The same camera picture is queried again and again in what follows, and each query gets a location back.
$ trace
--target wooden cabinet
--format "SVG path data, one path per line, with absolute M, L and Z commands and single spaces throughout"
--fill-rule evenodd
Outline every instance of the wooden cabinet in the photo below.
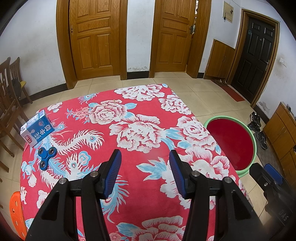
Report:
M 281 163 L 287 181 L 296 189 L 296 121 L 285 103 L 279 104 L 263 131 Z
M 226 79 L 234 58 L 235 49 L 214 39 L 205 75 Z

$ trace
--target tiled floor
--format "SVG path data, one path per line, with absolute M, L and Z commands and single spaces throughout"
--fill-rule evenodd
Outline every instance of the tiled floor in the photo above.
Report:
M 181 72 L 155 73 L 155 78 L 153 79 L 121 81 L 120 76 L 110 76 L 81 80 L 77 82 L 75 88 L 72 90 L 53 94 L 38 99 L 34 101 L 33 104 L 25 105 L 24 111 L 28 117 L 32 117 L 37 110 L 68 99 L 122 87 L 155 83 L 167 84 L 203 124 L 207 119 L 215 115 L 228 115 L 241 120 L 245 124 L 250 122 L 249 115 L 253 112 L 253 109 L 250 107 L 249 102 L 236 102 L 222 88 L 210 80 L 192 79 L 186 73 Z M 24 143 L 24 140 L 15 132 L 14 135 L 20 143 Z M 0 211 L 12 229 L 15 230 L 10 219 L 8 207 L 11 195 L 15 191 L 20 190 L 22 151 L 8 137 L 3 138 L 2 141 L 14 152 L 15 158 L 12 158 L 1 148 L 0 160 L 9 167 L 9 173 L 0 169 L 0 177 L 3 180 L 3 182 L 0 183 L 0 204 L 4 207 L 4 209 Z M 263 210 L 266 204 L 263 191 L 249 174 L 242 177 L 242 182 L 249 193 L 255 212 L 260 215 L 261 221 L 265 222 L 268 218 L 268 214 Z

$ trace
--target fidget spinner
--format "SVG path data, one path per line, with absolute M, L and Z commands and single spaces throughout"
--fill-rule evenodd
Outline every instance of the fidget spinner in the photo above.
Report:
M 55 157 L 57 154 L 57 149 L 55 147 L 50 147 L 48 150 L 45 150 L 44 147 L 41 147 L 38 150 L 38 155 L 41 157 L 39 168 L 42 171 L 45 171 L 48 167 L 48 161 L 50 158 Z

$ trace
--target table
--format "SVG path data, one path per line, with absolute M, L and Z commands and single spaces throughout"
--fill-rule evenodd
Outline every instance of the table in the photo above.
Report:
M 182 240 L 190 201 L 178 193 L 168 162 L 171 149 L 210 178 L 230 176 L 247 196 L 216 141 L 166 84 L 104 91 L 45 108 L 55 131 L 22 157 L 21 196 L 26 226 L 56 182 L 83 178 L 120 149 L 122 164 L 102 209 L 111 241 Z M 58 154 L 39 169 L 39 147 Z M 210 198 L 208 240 L 213 240 L 215 200 Z M 85 240 L 77 200 L 79 240 Z

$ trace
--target milk carton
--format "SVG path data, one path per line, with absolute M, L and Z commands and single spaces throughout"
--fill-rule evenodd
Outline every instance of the milk carton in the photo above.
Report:
M 20 135 L 33 147 L 53 131 L 47 114 L 42 110 L 21 127 Z

